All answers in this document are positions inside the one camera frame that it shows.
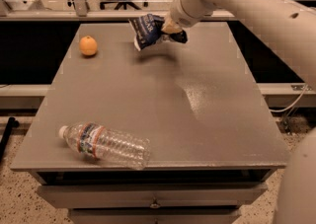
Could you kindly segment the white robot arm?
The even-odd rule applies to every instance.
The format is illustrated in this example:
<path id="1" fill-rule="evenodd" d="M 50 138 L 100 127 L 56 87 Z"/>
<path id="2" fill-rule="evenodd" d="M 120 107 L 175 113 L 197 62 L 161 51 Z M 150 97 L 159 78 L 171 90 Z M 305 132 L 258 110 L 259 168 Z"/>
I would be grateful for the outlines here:
<path id="1" fill-rule="evenodd" d="M 229 11 L 312 89 L 316 89 L 316 13 L 292 0 L 174 0 L 163 31 L 188 28 L 220 7 Z M 316 130 L 292 152 L 274 224 L 316 224 Z"/>

